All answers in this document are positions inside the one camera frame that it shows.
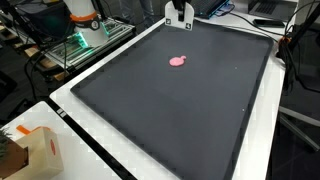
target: desk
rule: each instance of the desk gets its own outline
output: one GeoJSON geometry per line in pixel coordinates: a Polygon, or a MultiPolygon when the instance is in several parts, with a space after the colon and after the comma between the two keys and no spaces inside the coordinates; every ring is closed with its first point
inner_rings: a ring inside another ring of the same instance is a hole
{"type": "MultiPolygon", "coordinates": [[[[254,19],[254,16],[235,13],[249,20],[254,19]]],[[[206,22],[257,30],[232,15],[213,18],[206,22]]],[[[139,180],[178,178],[77,99],[70,89],[163,23],[164,20],[159,21],[50,95],[55,103],[139,180]]],[[[275,32],[283,33],[284,29],[275,32]]],[[[276,49],[275,46],[262,77],[233,176],[234,180],[262,180],[266,176],[285,73],[282,61],[274,56],[276,49]]]]}
{"type": "Polygon", "coordinates": [[[47,126],[57,134],[64,171],[52,180],[121,179],[45,102],[36,104],[4,127],[13,140],[23,136],[15,129],[18,125],[30,130],[47,126]]]}

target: metal frame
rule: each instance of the metal frame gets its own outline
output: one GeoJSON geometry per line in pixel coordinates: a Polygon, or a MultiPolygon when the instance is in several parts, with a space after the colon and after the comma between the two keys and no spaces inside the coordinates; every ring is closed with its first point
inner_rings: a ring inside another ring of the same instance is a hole
{"type": "Polygon", "coordinates": [[[320,121],[317,121],[315,119],[312,119],[308,116],[302,115],[300,113],[297,113],[295,111],[292,111],[290,109],[284,108],[284,107],[279,107],[279,116],[280,116],[280,123],[282,125],[284,125],[285,127],[287,127],[293,134],[295,134],[296,136],[298,136],[302,141],[304,141],[305,143],[307,143],[310,147],[312,147],[312,149],[314,151],[319,151],[320,150],[320,146],[313,141],[307,134],[305,134],[304,132],[302,132],[296,125],[294,125],[290,120],[288,120],[288,118],[285,116],[291,116],[297,120],[303,121],[303,122],[307,122],[309,124],[312,124],[314,126],[318,126],[320,127],[320,121]]]}
{"type": "MultiPolygon", "coordinates": [[[[73,50],[72,53],[67,55],[66,69],[68,71],[83,67],[85,64],[94,60],[97,56],[110,50],[112,47],[120,44],[122,41],[130,38],[131,36],[134,36],[134,26],[123,24],[122,22],[113,20],[111,18],[105,21],[104,24],[106,26],[108,24],[115,26],[109,31],[110,39],[105,44],[95,48],[84,49],[78,47],[77,49],[73,50]]],[[[57,45],[54,49],[46,53],[45,56],[59,66],[64,67],[64,44],[61,43],[57,45]]]]}

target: green light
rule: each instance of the green light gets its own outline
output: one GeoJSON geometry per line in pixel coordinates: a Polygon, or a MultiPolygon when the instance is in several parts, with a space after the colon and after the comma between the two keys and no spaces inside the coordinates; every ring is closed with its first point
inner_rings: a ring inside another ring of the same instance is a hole
{"type": "Polygon", "coordinates": [[[78,42],[79,42],[79,44],[80,44],[80,46],[82,48],[89,47],[87,41],[84,39],[84,37],[83,37],[81,32],[78,32],[77,34],[75,34],[75,37],[77,38],[77,40],[78,40],[78,42]]]}
{"type": "Polygon", "coordinates": [[[107,36],[109,36],[110,32],[107,30],[106,26],[103,23],[101,23],[101,25],[104,29],[104,32],[106,32],[107,36]]]}

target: cardboard box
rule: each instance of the cardboard box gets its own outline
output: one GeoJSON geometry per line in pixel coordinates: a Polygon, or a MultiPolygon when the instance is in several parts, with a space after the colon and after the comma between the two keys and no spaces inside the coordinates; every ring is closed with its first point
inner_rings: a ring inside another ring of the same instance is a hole
{"type": "Polygon", "coordinates": [[[29,164],[6,180],[47,180],[63,171],[63,164],[57,135],[45,128],[39,128],[16,141],[21,147],[28,147],[29,164]]]}

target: wire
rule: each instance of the wire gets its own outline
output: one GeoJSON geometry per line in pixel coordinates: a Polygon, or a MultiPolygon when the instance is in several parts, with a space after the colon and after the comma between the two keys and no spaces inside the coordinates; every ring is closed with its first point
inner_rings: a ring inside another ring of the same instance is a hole
{"type": "Polygon", "coordinates": [[[112,17],[113,15],[112,15],[112,12],[111,12],[109,3],[108,3],[106,0],[103,0],[103,2],[107,4],[107,7],[108,7],[108,10],[109,10],[110,16],[112,17]]]}
{"type": "Polygon", "coordinates": [[[27,37],[26,44],[28,44],[28,42],[29,42],[29,38],[30,38],[30,36],[28,36],[28,37],[27,37]]]}
{"type": "Polygon", "coordinates": [[[54,35],[50,35],[50,34],[48,34],[48,33],[45,33],[45,32],[43,32],[43,31],[41,31],[40,29],[38,29],[37,27],[35,27],[32,23],[29,23],[29,24],[33,27],[34,30],[36,30],[37,32],[39,32],[39,33],[41,33],[41,34],[44,34],[44,35],[46,35],[46,36],[48,36],[48,37],[51,37],[51,38],[54,38],[54,39],[60,39],[60,40],[53,41],[53,42],[60,42],[60,43],[61,43],[61,41],[64,41],[64,40],[65,40],[66,36],[68,35],[68,32],[70,31],[70,28],[72,27],[72,26],[71,26],[71,21],[69,21],[68,26],[67,26],[67,29],[66,29],[66,32],[65,32],[65,34],[63,35],[63,37],[61,38],[61,37],[54,36],[54,35]]]}
{"type": "Polygon", "coordinates": [[[252,30],[252,29],[247,29],[247,28],[243,28],[243,27],[236,27],[236,26],[225,26],[225,25],[222,25],[223,27],[227,27],[227,28],[237,28],[237,29],[242,29],[242,30],[247,30],[247,31],[252,31],[252,32],[256,32],[256,33],[260,33],[260,34],[263,34],[267,37],[269,37],[270,39],[272,39],[273,41],[275,41],[276,43],[278,43],[278,41],[276,39],[274,39],[273,37],[269,36],[268,34],[264,33],[264,32],[261,32],[261,31],[255,31],[255,30],[252,30]]]}
{"type": "Polygon", "coordinates": [[[310,8],[309,8],[309,10],[308,10],[308,13],[307,13],[307,16],[306,16],[306,19],[305,19],[305,21],[308,19],[308,17],[309,17],[309,15],[310,15],[310,12],[311,12],[311,10],[312,10],[312,8],[313,8],[313,5],[314,5],[314,2],[315,2],[316,0],[313,0],[312,1],[312,5],[310,6],[310,8]]]}
{"type": "Polygon", "coordinates": [[[16,33],[17,33],[18,38],[19,38],[20,40],[22,40],[21,37],[20,37],[19,31],[18,31],[18,28],[17,28],[17,26],[16,26],[16,23],[15,23],[15,20],[14,20],[14,19],[12,19],[12,26],[14,27],[14,29],[15,29],[15,31],[16,31],[16,33]]]}
{"type": "Polygon", "coordinates": [[[31,78],[31,81],[32,81],[32,84],[33,84],[33,86],[34,86],[34,88],[37,90],[37,91],[39,91],[40,93],[42,93],[42,94],[46,94],[45,92],[43,92],[42,90],[40,90],[36,85],[35,85],[35,83],[34,83],[34,80],[33,80],[33,72],[34,72],[34,69],[35,69],[35,67],[36,67],[36,65],[42,60],[42,57],[46,54],[46,53],[48,53],[48,51],[50,50],[50,49],[47,49],[46,51],[44,51],[43,53],[41,53],[40,55],[39,55],[39,57],[37,58],[37,60],[33,63],[33,66],[32,66],[32,68],[31,68],[31,72],[30,72],[30,78],[31,78]]]}
{"type": "Polygon", "coordinates": [[[301,65],[301,47],[300,47],[300,43],[299,43],[299,42],[298,42],[298,51],[299,51],[298,74],[300,74],[300,65],[301,65]]]}
{"type": "Polygon", "coordinates": [[[37,96],[36,96],[36,92],[35,92],[35,88],[34,88],[34,84],[33,84],[32,80],[31,80],[31,78],[30,78],[30,76],[29,76],[29,74],[28,74],[28,64],[31,62],[31,59],[33,58],[33,56],[31,56],[31,57],[28,59],[28,61],[25,63],[23,70],[24,70],[24,73],[25,73],[25,75],[27,76],[28,81],[29,81],[29,83],[30,83],[30,85],[31,85],[32,97],[33,97],[33,99],[34,99],[35,101],[38,101],[38,100],[37,100],[37,96]]]}
{"type": "Polygon", "coordinates": [[[217,17],[225,16],[225,15],[229,14],[230,12],[232,12],[232,11],[234,10],[234,8],[236,7],[236,6],[234,5],[234,2],[232,2],[232,4],[228,4],[228,6],[231,6],[231,9],[230,9],[229,11],[219,10],[218,12],[222,12],[222,14],[220,14],[220,15],[217,15],[217,14],[216,14],[215,16],[217,16],[217,17]]]}
{"type": "Polygon", "coordinates": [[[280,41],[279,43],[279,52],[281,53],[281,58],[285,62],[286,65],[286,74],[285,74],[285,83],[284,83],[284,90],[288,91],[289,89],[293,88],[293,82],[294,80],[297,80],[301,86],[312,92],[320,93],[317,89],[309,88],[305,85],[303,80],[299,76],[299,70],[297,70],[294,61],[293,61],[293,55],[292,52],[288,46],[288,42],[285,40],[280,41]]]}
{"type": "Polygon", "coordinates": [[[305,8],[306,6],[309,6],[309,5],[313,5],[313,4],[315,4],[315,3],[320,3],[320,1],[313,1],[313,2],[311,2],[311,3],[307,3],[307,4],[305,4],[305,5],[303,5],[302,7],[300,7],[296,12],[294,12],[291,16],[290,16],[290,18],[289,18],[289,20],[288,20],[288,23],[287,23],[287,25],[286,25],[286,28],[285,28],[285,31],[284,31],[284,36],[285,37],[287,37],[287,34],[288,34],[288,32],[289,32],[289,30],[288,30],[288,25],[289,25],[289,23],[291,22],[291,20],[293,19],[293,17],[299,12],[299,11],[301,11],[303,8],[305,8]]]}
{"type": "Polygon", "coordinates": [[[229,14],[243,19],[244,21],[246,21],[247,23],[249,23],[251,26],[253,26],[253,27],[255,27],[255,28],[257,28],[257,29],[259,29],[259,30],[261,30],[261,31],[264,31],[264,32],[267,32],[267,33],[271,33],[271,34],[275,34],[275,35],[278,35],[278,36],[283,36],[283,34],[279,34],[279,33],[276,33],[276,32],[272,32],[272,31],[268,31],[268,30],[264,30],[264,29],[262,29],[262,28],[259,28],[259,27],[255,26],[254,24],[252,24],[250,21],[248,21],[246,18],[242,17],[242,16],[239,16],[239,15],[234,14],[234,13],[232,13],[232,12],[230,12],[229,14]]]}

